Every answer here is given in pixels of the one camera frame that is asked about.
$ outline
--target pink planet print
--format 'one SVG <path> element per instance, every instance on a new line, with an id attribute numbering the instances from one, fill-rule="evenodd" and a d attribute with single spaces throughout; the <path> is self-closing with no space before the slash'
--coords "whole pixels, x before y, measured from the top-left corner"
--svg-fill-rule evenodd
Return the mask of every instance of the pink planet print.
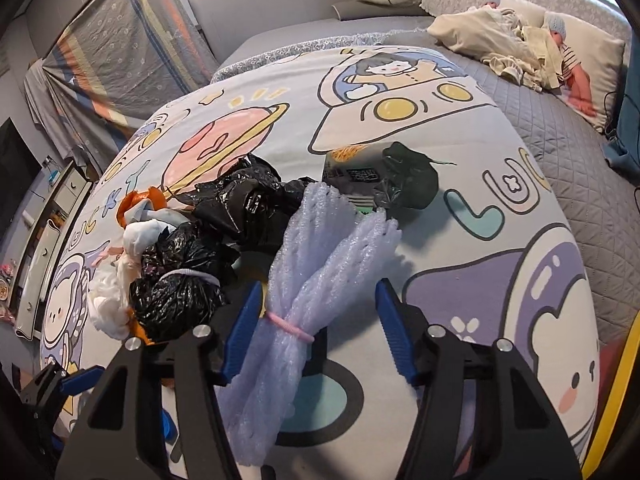
<path id="1" fill-rule="evenodd" d="M 187 140 L 162 175 L 161 189 L 169 198 L 217 179 L 238 158 L 257 148 L 289 105 L 252 107 L 231 112 L 206 124 Z"/>

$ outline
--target striped shirt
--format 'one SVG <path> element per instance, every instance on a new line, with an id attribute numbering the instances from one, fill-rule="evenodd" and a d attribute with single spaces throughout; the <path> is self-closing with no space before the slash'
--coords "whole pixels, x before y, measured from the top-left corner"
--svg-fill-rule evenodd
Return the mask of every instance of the striped shirt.
<path id="1" fill-rule="evenodd" d="M 572 76 L 572 70 L 580 64 L 580 61 L 578 61 L 574 50 L 564 43 L 560 47 L 560 54 L 562 54 L 562 79 L 566 82 Z"/>

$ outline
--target dresser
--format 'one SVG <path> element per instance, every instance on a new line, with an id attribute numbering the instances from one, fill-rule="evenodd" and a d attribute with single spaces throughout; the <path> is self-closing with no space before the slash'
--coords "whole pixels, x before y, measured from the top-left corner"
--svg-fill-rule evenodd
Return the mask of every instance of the dresser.
<path id="1" fill-rule="evenodd" d="M 20 337 L 40 339 L 53 272 L 91 188 L 92 183 L 69 164 L 34 218 L 9 296 L 10 310 L 17 310 L 15 333 Z"/>

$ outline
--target silver screw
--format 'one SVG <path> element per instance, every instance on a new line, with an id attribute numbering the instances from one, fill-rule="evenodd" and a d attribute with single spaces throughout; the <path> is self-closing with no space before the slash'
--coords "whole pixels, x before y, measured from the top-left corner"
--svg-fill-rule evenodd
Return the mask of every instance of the silver screw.
<path id="1" fill-rule="evenodd" d="M 193 335 L 196 337 L 206 337 L 211 333 L 211 327 L 209 325 L 198 325 L 193 329 Z"/>
<path id="2" fill-rule="evenodd" d="M 431 325 L 427 329 L 427 334 L 429 334 L 431 337 L 441 338 L 444 337 L 446 333 L 447 331 L 444 330 L 444 327 L 440 325 Z"/>
<path id="3" fill-rule="evenodd" d="M 498 339 L 495 345 L 500 352 L 511 352 L 513 350 L 513 343 L 508 339 Z"/>
<path id="4" fill-rule="evenodd" d="M 139 337 L 132 337 L 130 339 L 127 339 L 127 342 L 124 343 L 124 348 L 126 348 L 129 351 L 137 350 L 141 346 L 142 346 L 142 339 L 140 339 Z"/>

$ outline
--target crumpled black plastic bag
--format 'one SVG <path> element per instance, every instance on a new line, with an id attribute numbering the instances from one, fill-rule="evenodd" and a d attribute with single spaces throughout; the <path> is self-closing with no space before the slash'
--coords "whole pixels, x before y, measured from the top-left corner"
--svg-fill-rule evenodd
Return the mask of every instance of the crumpled black plastic bag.
<path id="1" fill-rule="evenodd" d="M 194 206 L 194 217 L 245 248 L 277 250 L 311 182 L 307 177 L 282 182 L 273 166 L 249 153 L 216 180 L 176 198 Z"/>
<path id="2" fill-rule="evenodd" d="M 386 175 L 374 187 L 373 199 L 378 207 L 425 209 L 438 194 L 438 172 L 433 159 L 414 152 L 400 142 L 382 150 Z"/>
<path id="3" fill-rule="evenodd" d="M 231 265 L 239 253 L 222 243 L 222 237 L 203 225 L 187 222 L 173 233 L 162 232 L 158 241 L 142 254 L 142 276 L 129 288 L 137 321 L 153 342 L 180 337 L 187 330 L 208 324 L 226 304 L 222 290 L 196 276 L 170 270 L 193 269 L 212 274 L 222 286 L 236 279 Z"/>

